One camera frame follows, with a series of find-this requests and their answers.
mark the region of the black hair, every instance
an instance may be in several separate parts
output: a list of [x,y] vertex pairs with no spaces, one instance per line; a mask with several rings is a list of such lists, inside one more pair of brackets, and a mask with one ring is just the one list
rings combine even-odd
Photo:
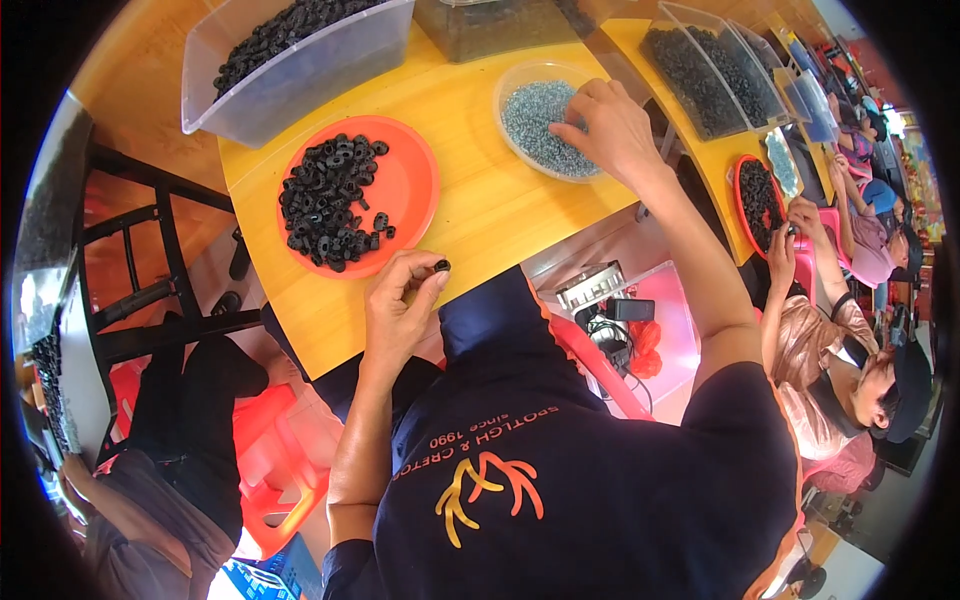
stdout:
[[887,117],[867,110],[867,118],[870,119],[870,127],[876,131],[876,141],[881,144],[887,141]]
[[804,584],[800,588],[800,592],[797,594],[797,597],[800,600],[809,600],[813,596],[820,593],[820,590],[824,588],[824,584],[827,582],[827,570],[821,566],[810,571],[810,574],[804,577]]
[[887,417],[887,426],[885,428],[877,427],[876,425],[870,426],[870,435],[874,436],[877,440],[885,440],[887,433],[890,431],[889,423],[893,421],[894,415],[897,413],[897,405],[900,404],[900,390],[897,388],[897,382],[895,381],[890,389],[887,390],[887,393],[880,398],[879,407],[883,411],[883,414]]

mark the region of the person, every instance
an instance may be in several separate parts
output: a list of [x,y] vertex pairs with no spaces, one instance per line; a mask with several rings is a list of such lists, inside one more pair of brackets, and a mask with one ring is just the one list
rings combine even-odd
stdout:
[[858,126],[852,127],[841,115],[840,100],[836,94],[830,92],[827,101],[830,112],[840,128],[837,147],[850,162],[848,168],[860,182],[872,180],[874,175],[871,159],[874,156],[874,144],[887,139],[886,118],[876,112],[864,110],[865,115],[859,120]]
[[[656,216],[701,335],[681,425],[613,417],[519,267],[440,308],[445,371],[414,357],[457,265],[397,251],[365,351],[313,382],[345,421],[324,598],[756,597],[789,551],[799,459],[737,270],[622,84],[586,83],[581,117],[550,131]],[[300,366],[269,307],[264,324]]]
[[[880,350],[847,288],[817,206],[798,197],[787,220],[767,254],[771,284],[760,331],[763,365],[780,391],[801,456],[832,459],[868,430],[902,442],[924,419],[929,363],[904,348]],[[796,268],[793,235],[787,234],[791,223],[813,242],[829,319],[806,296],[787,297]]]
[[854,493],[874,472],[876,453],[874,437],[864,431],[854,437],[825,467],[806,481],[821,492]]
[[141,374],[126,449],[97,476],[76,454],[58,473],[106,598],[204,599],[240,540],[234,400],[288,381],[289,368],[267,370],[223,335],[202,338],[185,365],[184,350],[155,352]]
[[899,204],[900,225],[888,235],[876,215],[888,210],[897,214],[897,195],[879,180],[872,181],[865,188],[865,191],[870,190],[867,197],[861,195],[848,166],[844,156],[836,155],[830,163],[829,176],[837,192],[836,206],[840,213],[840,231],[835,232],[839,235],[837,245],[850,259],[851,271],[858,280],[872,288],[890,278],[897,267],[905,269],[908,274],[916,274],[923,260],[923,248],[913,229],[902,222],[902,201]]

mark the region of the blue container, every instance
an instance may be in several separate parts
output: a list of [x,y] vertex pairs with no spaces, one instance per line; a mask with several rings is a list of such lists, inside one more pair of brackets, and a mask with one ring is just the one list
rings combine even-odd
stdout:
[[793,57],[793,61],[797,63],[797,66],[800,67],[801,71],[817,70],[817,67],[813,64],[813,59],[810,57],[810,54],[806,51],[804,45],[797,40],[790,42],[790,56]]
[[300,534],[265,561],[230,559],[221,567],[237,590],[251,600],[320,600],[320,569]]

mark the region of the foot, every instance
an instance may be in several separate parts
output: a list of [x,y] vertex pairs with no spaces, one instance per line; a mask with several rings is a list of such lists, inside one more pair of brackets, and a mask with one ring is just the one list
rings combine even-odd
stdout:
[[281,353],[275,357],[266,366],[267,374],[270,376],[270,387],[283,385],[284,383],[295,383],[302,381],[300,369],[290,360],[286,354]]

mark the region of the black cap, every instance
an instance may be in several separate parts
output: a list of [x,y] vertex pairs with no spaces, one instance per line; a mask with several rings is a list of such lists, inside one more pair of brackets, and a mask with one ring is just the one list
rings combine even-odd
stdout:
[[899,394],[900,402],[887,428],[887,440],[899,444],[912,436],[924,422],[933,395],[930,362],[919,342],[907,342],[897,348],[894,375],[897,383],[887,394]]
[[906,272],[911,277],[920,272],[924,264],[924,244],[920,241],[920,236],[909,225],[903,226],[903,235],[906,237],[907,258]]

